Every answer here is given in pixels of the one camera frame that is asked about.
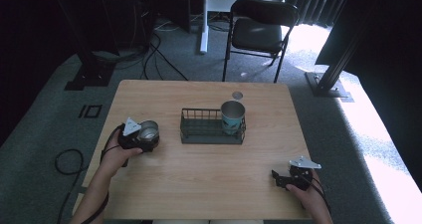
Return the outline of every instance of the black chair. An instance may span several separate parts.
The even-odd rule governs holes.
[[[237,0],[230,9],[223,82],[226,80],[227,62],[231,53],[273,58],[269,65],[273,66],[281,52],[274,78],[276,83],[289,36],[298,19],[299,11],[292,4],[269,0]],[[282,34],[282,26],[289,28],[286,34]]]

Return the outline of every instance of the chair seat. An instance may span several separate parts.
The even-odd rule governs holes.
[[[233,28],[233,47],[237,49],[279,53],[282,50],[282,27],[239,18]]]

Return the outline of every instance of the chair backrest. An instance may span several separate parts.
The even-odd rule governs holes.
[[[249,17],[257,22],[294,27],[299,20],[296,6],[280,1],[237,0],[231,7],[233,15]]]

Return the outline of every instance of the wooden table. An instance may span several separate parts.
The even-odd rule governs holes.
[[[242,92],[243,144],[184,144],[183,108],[218,109]],[[275,169],[309,156],[289,89],[281,84],[122,81],[105,121],[83,186],[100,163],[112,130],[128,117],[153,119],[160,143],[133,157],[112,179],[105,218],[309,219],[300,202],[277,187]]]

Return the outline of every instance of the stand base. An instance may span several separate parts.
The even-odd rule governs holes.
[[[337,80],[335,85],[328,91],[323,91],[317,88],[320,78],[323,73],[305,73],[305,77],[313,90],[314,96],[316,97],[327,97],[327,98],[342,98],[345,102],[353,102],[351,94],[344,90],[340,80]]]
[[[106,87],[111,79],[115,64],[100,63],[101,69],[95,76],[86,76],[86,68],[81,65],[73,81],[68,82],[65,91],[82,91],[84,87]]]

